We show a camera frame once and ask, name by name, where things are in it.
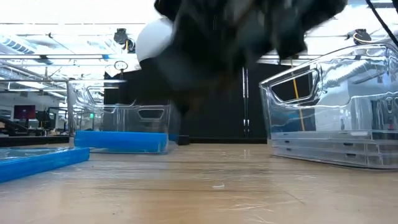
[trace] computer monitor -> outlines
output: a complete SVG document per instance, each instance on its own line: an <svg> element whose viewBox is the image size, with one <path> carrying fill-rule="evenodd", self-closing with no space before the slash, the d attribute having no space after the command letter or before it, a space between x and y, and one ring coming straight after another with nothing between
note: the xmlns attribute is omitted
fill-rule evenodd
<svg viewBox="0 0 398 224"><path fill-rule="evenodd" d="M36 119L35 105L15 105L14 119Z"/></svg>

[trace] transparent storage bin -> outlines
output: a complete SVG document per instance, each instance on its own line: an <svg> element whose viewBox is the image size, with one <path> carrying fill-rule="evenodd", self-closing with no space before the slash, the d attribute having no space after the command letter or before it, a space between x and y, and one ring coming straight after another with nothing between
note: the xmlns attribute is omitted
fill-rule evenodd
<svg viewBox="0 0 398 224"><path fill-rule="evenodd" d="M389 44L348 47L260 82L274 154L398 169L397 55Z"/></svg>
<svg viewBox="0 0 398 224"><path fill-rule="evenodd" d="M180 115L168 101L118 104L128 97L124 81L119 80L71 80L67 85L73 146L92 152L149 154L177 147Z"/></svg>

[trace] blue plastic bin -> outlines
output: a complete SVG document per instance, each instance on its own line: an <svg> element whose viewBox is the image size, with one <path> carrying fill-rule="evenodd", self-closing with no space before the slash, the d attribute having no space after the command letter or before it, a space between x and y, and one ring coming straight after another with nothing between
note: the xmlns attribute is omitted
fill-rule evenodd
<svg viewBox="0 0 398 224"><path fill-rule="evenodd" d="M86 148L0 148L0 182L58 169L90 158Z"/></svg>
<svg viewBox="0 0 398 224"><path fill-rule="evenodd" d="M75 135L75 146L93 148L92 152L163 154L167 144L165 133L77 131Z"/></svg>

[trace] black cable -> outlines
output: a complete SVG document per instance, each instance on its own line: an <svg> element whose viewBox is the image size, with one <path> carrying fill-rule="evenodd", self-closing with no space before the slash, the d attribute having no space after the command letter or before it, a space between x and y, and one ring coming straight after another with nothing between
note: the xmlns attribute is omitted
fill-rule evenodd
<svg viewBox="0 0 398 224"><path fill-rule="evenodd" d="M380 22L381 26L383 27L383 29L387 32L388 36L391 38L391 40L393 41L393 43L398 47L398 40L397 38L394 36L394 34L391 32L390 28L388 28L387 24L383 21L383 19L381 19L379 13L376 11L376 9L374 8L371 0L366 0L366 3L368 4L368 6L372 9L372 12L374 14L374 16L376 16L377 20Z"/></svg>
<svg viewBox="0 0 398 224"><path fill-rule="evenodd" d="M392 0L392 5L394 5L394 8L396 9L398 13L398 0Z"/></svg>

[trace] yellow stripe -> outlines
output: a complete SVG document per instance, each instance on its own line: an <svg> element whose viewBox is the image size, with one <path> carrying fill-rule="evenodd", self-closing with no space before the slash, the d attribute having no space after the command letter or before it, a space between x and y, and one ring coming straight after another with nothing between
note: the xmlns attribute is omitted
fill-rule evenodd
<svg viewBox="0 0 398 224"><path fill-rule="evenodd" d="M293 59L290 59L290 65L293 68ZM296 95L296 99L298 99L299 98L299 91L297 90L296 79L293 79L293 86L294 86L294 92L295 92L295 95ZM302 128L303 131L305 131L303 113L302 113L301 109L298 109L298 112L300 113L301 128Z"/></svg>

